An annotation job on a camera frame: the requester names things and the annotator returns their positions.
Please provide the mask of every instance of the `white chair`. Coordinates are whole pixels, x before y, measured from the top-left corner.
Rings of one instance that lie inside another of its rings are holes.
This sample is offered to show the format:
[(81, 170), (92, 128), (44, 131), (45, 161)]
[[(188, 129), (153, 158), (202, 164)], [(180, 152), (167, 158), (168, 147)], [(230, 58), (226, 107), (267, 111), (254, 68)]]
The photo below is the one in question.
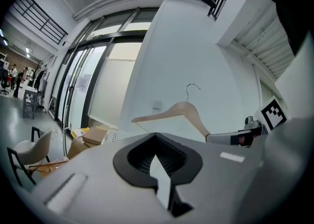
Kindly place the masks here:
[[(34, 132), (38, 134), (38, 141), (34, 142)], [(31, 141), (23, 140), (18, 143), (15, 148), (7, 147), (10, 163), (14, 172), (14, 175), (19, 183), (22, 186), (22, 183), (18, 177), (17, 169), (21, 169), (30, 179), (30, 181), (36, 185), (36, 182), (31, 177), (33, 171), (29, 169), (30, 166), (41, 165), (43, 160), (48, 158), (50, 139), (51, 139), (52, 129), (47, 132), (43, 132), (36, 127), (32, 127), (31, 130)]]

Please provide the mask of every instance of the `metal hanger hook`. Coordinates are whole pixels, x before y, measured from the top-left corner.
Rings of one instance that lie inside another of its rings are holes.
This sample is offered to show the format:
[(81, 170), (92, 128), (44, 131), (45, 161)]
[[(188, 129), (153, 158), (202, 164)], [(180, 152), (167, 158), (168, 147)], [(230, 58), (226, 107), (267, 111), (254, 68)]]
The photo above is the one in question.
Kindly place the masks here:
[(188, 84), (188, 85), (186, 86), (186, 89), (185, 89), (185, 90), (186, 90), (186, 94), (187, 94), (186, 102), (188, 101), (188, 92), (187, 92), (187, 88), (188, 88), (190, 85), (195, 85), (199, 90), (201, 90), (201, 88), (199, 88), (197, 84), (193, 84), (193, 83), (192, 83), (192, 84)]

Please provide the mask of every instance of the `railing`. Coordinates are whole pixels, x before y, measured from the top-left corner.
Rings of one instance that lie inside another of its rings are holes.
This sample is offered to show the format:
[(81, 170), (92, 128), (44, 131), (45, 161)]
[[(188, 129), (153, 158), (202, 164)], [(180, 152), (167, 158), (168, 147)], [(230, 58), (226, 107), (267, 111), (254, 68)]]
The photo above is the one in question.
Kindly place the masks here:
[(212, 15), (212, 17), (216, 21), (226, 1), (225, 0), (213, 0), (213, 1), (215, 2), (217, 6), (216, 8), (210, 8), (207, 16), (210, 17)]
[(15, 0), (12, 6), (55, 43), (68, 35), (34, 0)]

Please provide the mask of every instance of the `wooden hanger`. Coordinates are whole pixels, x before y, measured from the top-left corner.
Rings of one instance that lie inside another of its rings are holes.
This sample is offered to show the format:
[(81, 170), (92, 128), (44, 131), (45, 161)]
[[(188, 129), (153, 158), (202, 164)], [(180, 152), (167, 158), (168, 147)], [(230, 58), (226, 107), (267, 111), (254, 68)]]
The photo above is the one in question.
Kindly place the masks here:
[(161, 119), (167, 119), (167, 118), (172, 118), (175, 116), (183, 115), (206, 138), (207, 136), (210, 135), (210, 132), (203, 125), (195, 106), (187, 102), (188, 101), (187, 88), (189, 85), (187, 85), (186, 87), (186, 93), (187, 93), (186, 102), (182, 101), (182, 102), (176, 103), (172, 107), (170, 107), (167, 111), (162, 112), (162, 113), (134, 118), (131, 120), (131, 122), (137, 123), (137, 122), (144, 122), (144, 121), (151, 121), (151, 120), (161, 120)]

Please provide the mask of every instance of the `yellow object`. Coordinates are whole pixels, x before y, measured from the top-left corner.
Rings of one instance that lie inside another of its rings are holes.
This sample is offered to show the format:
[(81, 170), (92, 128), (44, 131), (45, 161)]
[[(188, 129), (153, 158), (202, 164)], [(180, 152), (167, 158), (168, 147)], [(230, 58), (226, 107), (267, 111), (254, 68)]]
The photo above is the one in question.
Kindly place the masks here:
[(79, 132), (81, 133), (81, 136), (83, 136), (83, 134), (86, 133), (88, 130), (89, 130), (89, 127), (87, 127), (87, 128), (81, 128), (81, 129), (74, 129), (73, 131), (71, 131), (71, 136), (72, 136), (73, 138), (80, 137), (80, 136), (78, 135)]

